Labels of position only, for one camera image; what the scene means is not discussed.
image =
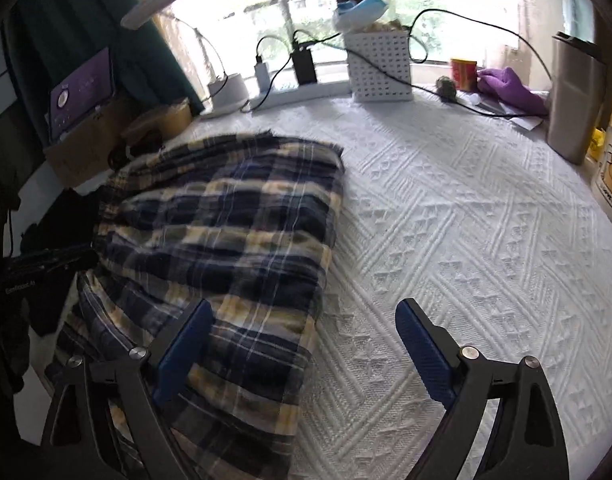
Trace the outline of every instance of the purple glove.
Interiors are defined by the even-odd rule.
[[[483,94],[493,97],[520,108],[527,114],[539,116],[548,115],[544,101],[522,85],[521,79],[515,70],[507,66],[505,69],[485,68],[478,73],[480,80],[478,87]]]

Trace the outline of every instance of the purple object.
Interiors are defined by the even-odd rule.
[[[104,48],[50,92],[50,141],[79,122],[114,93],[110,51]]]
[[[478,77],[478,87],[483,94],[494,96],[527,114],[548,115],[544,100],[522,85],[512,68],[485,68],[478,73]]]

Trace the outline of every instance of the blue gripper pad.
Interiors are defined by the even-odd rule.
[[[456,398],[451,367],[406,301],[397,305],[395,326],[428,395],[448,410]]]
[[[155,371],[156,387],[152,398],[158,407],[163,408],[168,400],[181,391],[201,347],[208,340],[213,322],[211,304],[201,300]]]

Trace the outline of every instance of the red yellow can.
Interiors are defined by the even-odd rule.
[[[451,58],[452,80],[455,88],[464,92],[477,91],[477,61]]]

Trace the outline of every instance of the black power adapter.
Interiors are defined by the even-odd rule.
[[[315,64],[312,61],[312,54],[307,46],[300,45],[296,41],[292,43],[292,67],[299,86],[317,82]]]

